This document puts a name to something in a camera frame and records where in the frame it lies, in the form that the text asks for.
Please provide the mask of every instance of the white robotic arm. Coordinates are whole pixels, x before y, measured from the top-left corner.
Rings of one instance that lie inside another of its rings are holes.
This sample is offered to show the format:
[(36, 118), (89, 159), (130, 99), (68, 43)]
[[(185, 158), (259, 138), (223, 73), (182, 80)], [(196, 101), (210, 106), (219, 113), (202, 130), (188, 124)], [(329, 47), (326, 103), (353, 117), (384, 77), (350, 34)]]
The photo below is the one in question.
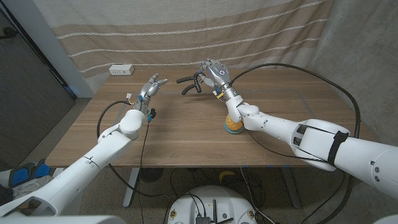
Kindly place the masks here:
[(62, 215), (101, 169), (131, 148), (133, 141), (138, 138), (140, 127), (147, 119), (151, 119), (147, 118), (152, 116), (151, 110), (147, 109), (150, 97), (167, 82), (155, 80), (157, 76), (152, 76), (142, 88), (141, 97), (135, 103), (136, 110), (129, 110), (120, 123), (105, 130), (93, 149), (39, 190), (1, 206), (0, 217)]
[(262, 131), (286, 142), (297, 157), (317, 168), (339, 168), (398, 200), (398, 147), (349, 137), (337, 124), (309, 119), (295, 122), (259, 111), (229, 85), (227, 68), (218, 61), (202, 62), (210, 78), (219, 86), (233, 122), (244, 121), (248, 130)]

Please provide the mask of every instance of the robot finger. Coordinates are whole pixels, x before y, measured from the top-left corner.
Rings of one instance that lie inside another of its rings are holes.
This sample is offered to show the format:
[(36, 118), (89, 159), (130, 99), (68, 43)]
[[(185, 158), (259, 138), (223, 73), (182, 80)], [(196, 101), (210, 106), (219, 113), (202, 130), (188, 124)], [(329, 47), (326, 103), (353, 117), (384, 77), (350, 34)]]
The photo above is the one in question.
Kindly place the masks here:
[(158, 76), (159, 76), (159, 73), (156, 73), (155, 75), (153, 75), (153, 76), (149, 79), (149, 82), (150, 82), (150, 83), (154, 83)]

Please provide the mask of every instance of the wall outlet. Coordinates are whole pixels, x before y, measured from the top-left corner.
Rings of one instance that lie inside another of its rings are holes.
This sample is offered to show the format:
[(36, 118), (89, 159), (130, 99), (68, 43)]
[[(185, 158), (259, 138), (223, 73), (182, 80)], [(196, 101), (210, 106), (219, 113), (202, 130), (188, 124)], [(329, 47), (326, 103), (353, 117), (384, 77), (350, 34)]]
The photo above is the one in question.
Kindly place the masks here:
[(112, 65), (109, 71), (111, 75), (131, 75), (134, 67), (132, 65)]

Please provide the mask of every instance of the black band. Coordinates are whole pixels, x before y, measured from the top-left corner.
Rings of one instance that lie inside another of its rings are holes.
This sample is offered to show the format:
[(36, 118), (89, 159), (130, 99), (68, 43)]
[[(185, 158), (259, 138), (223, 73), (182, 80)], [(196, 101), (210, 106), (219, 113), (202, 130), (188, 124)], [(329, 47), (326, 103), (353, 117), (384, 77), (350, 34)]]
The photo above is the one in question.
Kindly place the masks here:
[(329, 157), (328, 157), (328, 163), (332, 166), (335, 166), (335, 158), (336, 154), (338, 151), (338, 148), (340, 147), (340, 144), (345, 142), (348, 138), (348, 133), (342, 133), (341, 131), (338, 131), (333, 139), (333, 144), (331, 145), (330, 151), (329, 151)]

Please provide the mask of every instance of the striped curtain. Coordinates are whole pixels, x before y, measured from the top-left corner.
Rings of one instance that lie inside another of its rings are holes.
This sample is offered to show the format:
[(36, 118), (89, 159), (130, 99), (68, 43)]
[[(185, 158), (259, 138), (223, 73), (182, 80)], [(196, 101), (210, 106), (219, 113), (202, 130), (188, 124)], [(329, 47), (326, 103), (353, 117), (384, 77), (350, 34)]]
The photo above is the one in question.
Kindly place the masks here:
[[(307, 67), (333, 0), (34, 0), (86, 80), (115, 63), (135, 69)], [(93, 89), (101, 85), (88, 82)]]

